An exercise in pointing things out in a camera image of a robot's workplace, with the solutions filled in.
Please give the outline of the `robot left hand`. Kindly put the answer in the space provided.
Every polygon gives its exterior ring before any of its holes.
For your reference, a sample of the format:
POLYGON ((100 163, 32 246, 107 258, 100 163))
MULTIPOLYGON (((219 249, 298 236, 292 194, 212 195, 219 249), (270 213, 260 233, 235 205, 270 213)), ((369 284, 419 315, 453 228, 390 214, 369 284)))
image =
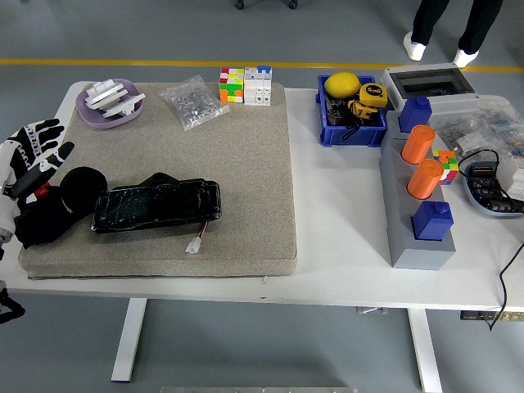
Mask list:
POLYGON ((18 202, 39 190, 75 148, 59 119, 21 127, 1 144, 1 243, 15 233, 18 202))

